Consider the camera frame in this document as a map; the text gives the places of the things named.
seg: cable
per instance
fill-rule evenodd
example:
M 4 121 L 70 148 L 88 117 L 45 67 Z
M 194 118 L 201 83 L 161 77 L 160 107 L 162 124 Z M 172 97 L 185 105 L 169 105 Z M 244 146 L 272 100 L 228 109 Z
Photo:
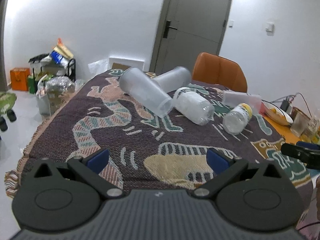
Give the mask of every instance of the cable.
M 314 223 L 311 223 L 311 224 L 308 224 L 308 225 L 305 225 L 305 226 L 303 226 L 302 228 L 297 229 L 297 231 L 300 231 L 300 230 L 302 230 L 302 229 L 304 229 L 304 228 L 307 228 L 307 227 L 309 227 L 309 226 L 313 226 L 313 225 L 316 225 L 316 224 L 320 224 L 320 221 L 314 222 Z
M 285 98 L 287 101 L 289 101 L 289 104 L 291 104 L 291 103 L 293 102 L 293 100 L 297 97 L 297 95 L 301 95 L 301 96 L 302 96 L 302 98 L 303 98 L 303 100 L 304 100 L 304 102 L 306 103 L 306 106 L 307 106 L 307 108 L 308 108 L 308 111 L 309 111 L 310 117 L 312 118 L 312 114 L 311 114 L 311 112 L 310 112 L 309 106 L 308 106 L 308 104 L 307 104 L 306 100 L 304 99 L 304 96 L 303 96 L 300 92 L 296 93 L 295 95 L 287 95 L 287 96 L 284 96 L 284 97 L 278 98 L 278 99 L 273 100 L 273 101 L 268 102 L 268 103 L 271 103 L 271 104 L 272 104 L 272 103 L 282 103 L 282 101 L 279 101 L 279 100 L 281 100 L 281 99 L 284 99 L 284 98 Z
M 276 101 L 278 101 L 278 100 L 281 100 L 281 99 L 284 99 L 284 98 L 288 98 L 288 97 L 294 97 L 294 96 L 296 96 L 296 95 L 288 95 L 288 96 L 284 96 L 284 97 L 281 97 L 281 98 L 278 98 L 278 99 L 276 99 L 276 100 L 273 100 L 273 101 L 271 101 L 271 103 L 277 103 Z
M 301 95 L 301 96 L 302 96 L 302 98 L 303 98 L 303 100 L 304 100 L 304 102 L 306 103 L 306 106 L 307 106 L 307 108 L 308 108 L 310 117 L 312 118 L 312 114 L 311 114 L 311 112 L 310 112 L 310 110 L 309 110 L 309 106 L 308 106 L 308 104 L 307 104 L 307 101 L 304 99 L 304 96 L 303 96 L 301 93 L 299 93 L 299 92 L 295 94 L 295 96 L 297 96 L 297 95 Z

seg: bowl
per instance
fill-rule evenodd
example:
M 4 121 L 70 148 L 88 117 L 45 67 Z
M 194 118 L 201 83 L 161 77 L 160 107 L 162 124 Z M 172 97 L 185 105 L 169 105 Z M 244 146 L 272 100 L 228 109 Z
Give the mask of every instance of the bowl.
M 266 114 L 267 116 L 269 116 L 273 121 L 275 121 L 276 123 L 280 124 L 280 125 L 291 125 L 293 123 L 293 120 L 292 118 L 285 112 L 283 111 L 282 109 L 280 109 L 279 107 L 277 106 L 274 106 L 273 104 L 271 103 L 268 103 L 268 102 L 263 102 L 264 106 L 266 107 Z M 285 119 L 284 118 L 281 118 L 281 116 L 279 116 L 278 114 L 275 114 L 271 109 L 274 108 L 276 109 L 276 111 L 281 114 L 281 115 L 284 115 L 285 116 Z

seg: light switch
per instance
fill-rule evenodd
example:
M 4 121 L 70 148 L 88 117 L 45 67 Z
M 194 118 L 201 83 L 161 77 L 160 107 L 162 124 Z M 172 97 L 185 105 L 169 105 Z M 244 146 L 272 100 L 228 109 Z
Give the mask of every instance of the light switch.
M 229 24 L 228 24 L 228 27 L 229 27 L 229 28 L 233 28 L 233 23 L 234 23 L 234 20 L 230 20 L 230 21 L 229 21 Z
M 275 30 L 275 24 L 274 23 L 267 23 L 266 25 L 266 31 L 273 33 L 273 31 Z

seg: frosted plastic cup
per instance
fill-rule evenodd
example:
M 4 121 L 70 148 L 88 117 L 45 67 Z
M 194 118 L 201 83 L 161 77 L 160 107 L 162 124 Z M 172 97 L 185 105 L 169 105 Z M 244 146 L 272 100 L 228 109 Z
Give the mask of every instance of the frosted plastic cup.
M 187 87 L 191 83 L 191 73 L 187 68 L 179 66 L 155 77 L 153 80 L 159 84 L 164 92 L 169 93 L 178 88 Z
M 310 118 L 302 112 L 297 112 L 290 131 L 297 137 L 300 137 L 304 129 L 307 128 Z
M 159 117 L 166 116 L 173 108 L 172 98 L 136 67 L 124 71 L 119 86 L 123 92 Z
M 245 103 L 251 107 L 252 114 L 257 115 L 261 108 L 261 96 L 225 90 L 223 92 L 222 103 L 231 107 Z

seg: trash bin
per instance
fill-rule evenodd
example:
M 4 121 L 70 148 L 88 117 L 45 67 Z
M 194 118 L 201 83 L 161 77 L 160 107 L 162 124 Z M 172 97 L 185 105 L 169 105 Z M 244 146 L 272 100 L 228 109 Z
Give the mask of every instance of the trash bin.
M 44 75 L 38 82 L 38 91 L 36 93 L 36 100 L 41 115 L 50 115 L 50 102 L 47 93 L 42 89 L 44 88 L 43 80 L 47 77 Z

